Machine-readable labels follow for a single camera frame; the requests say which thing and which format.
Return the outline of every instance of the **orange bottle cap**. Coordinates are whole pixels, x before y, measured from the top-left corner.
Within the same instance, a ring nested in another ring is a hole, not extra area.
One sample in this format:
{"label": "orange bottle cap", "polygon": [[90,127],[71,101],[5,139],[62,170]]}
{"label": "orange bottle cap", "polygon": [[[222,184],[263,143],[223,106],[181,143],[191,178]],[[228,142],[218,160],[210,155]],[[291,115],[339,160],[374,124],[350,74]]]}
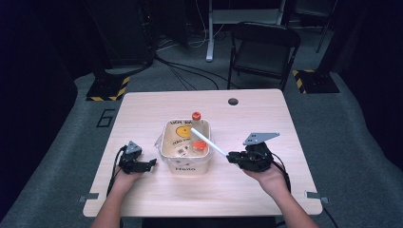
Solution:
{"label": "orange bottle cap", "polygon": [[197,150],[204,150],[204,148],[207,146],[207,143],[204,141],[196,141],[193,142],[193,148]]}
{"label": "orange bottle cap", "polygon": [[193,112],[193,114],[192,114],[192,119],[194,121],[199,121],[201,119],[201,117],[202,117],[202,114],[200,112]]}

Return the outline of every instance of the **smiley face sticker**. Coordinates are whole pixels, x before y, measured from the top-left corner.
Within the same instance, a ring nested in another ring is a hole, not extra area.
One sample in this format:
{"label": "smiley face sticker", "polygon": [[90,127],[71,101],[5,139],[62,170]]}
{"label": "smiley face sticker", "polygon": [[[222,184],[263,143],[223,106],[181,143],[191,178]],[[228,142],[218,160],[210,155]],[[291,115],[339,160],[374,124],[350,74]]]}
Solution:
{"label": "smiley face sticker", "polygon": [[190,138],[191,125],[182,125],[177,127],[176,133],[182,138]]}

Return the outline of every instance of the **table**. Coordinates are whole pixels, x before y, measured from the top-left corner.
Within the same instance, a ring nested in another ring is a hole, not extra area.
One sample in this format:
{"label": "table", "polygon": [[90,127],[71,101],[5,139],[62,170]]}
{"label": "table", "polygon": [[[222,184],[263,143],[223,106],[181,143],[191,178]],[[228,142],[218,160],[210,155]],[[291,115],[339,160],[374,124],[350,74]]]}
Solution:
{"label": "table", "polygon": [[241,21],[262,22],[280,25],[285,0],[278,9],[213,9],[213,0],[208,2],[208,47],[205,60],[213,61],[214,31],[213,24],[236,24]]}
{"label": "table", "polygon": [[[229,99],[238,100],[230,105]],[[292,194],[310,215],[321,212],[316,192],[290,113],[278,89],[170,91],[127,93],[106,144],[84,215],[95,217],[106,199],[106,189],[117,151],[129,141],[143,148],[141,161],[157,158],[152,172],[137,180],[123,205],[124,217],[250,217],[281,215],[274,201],[257,181],[216,152],[204,175],[170,173],[154,147],[164,125],[172,119],[190,119],[194,111],[211,126],[212,140],[222,150],[244,150],[251,132],[278,132],[267,141],[270,150],[284,162]]]}

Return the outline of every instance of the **chair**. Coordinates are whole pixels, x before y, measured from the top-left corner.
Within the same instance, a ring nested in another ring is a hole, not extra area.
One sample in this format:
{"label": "chair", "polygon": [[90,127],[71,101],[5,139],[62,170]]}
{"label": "chair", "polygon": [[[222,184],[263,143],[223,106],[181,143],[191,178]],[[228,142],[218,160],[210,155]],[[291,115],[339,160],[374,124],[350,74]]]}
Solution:
{"label": "chair", "polygon": [[299,35],[291,28],[255,22],[240,22],[231,28],[231,59],[228,85],[232,71],[279,79],[284,91],[300,44]]}
{"label": "chair", "polygon": [[329,28],[332,16],[335,12],[337,0],[287,0],[284,8],[283,25],[288,26],[292,15],[300,17],[318,19],[324,24],[321,31],[321,38],[317,47],[317,53],[320,51],[323,40]]}

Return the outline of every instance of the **human hand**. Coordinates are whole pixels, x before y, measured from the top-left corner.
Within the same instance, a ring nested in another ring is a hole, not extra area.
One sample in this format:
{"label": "human hand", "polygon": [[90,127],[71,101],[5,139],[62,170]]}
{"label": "human hand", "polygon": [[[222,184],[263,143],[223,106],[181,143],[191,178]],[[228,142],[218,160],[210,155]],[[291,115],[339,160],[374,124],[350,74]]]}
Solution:
{"label": "human hand", "polygon": [[273,199],[284,193],[289,194],[284,176],[274,164],[270,164],[270,168],[261,173],[248,170],[243,170],[243,172],[258,181],[261,188]]}
{"label": "human hand", "polygon": [[112,192],[125,195],[130,190],[133,182],[142,176],[143,173],[127,174],[119,166],[115,167],[115,181],[113,182]]}

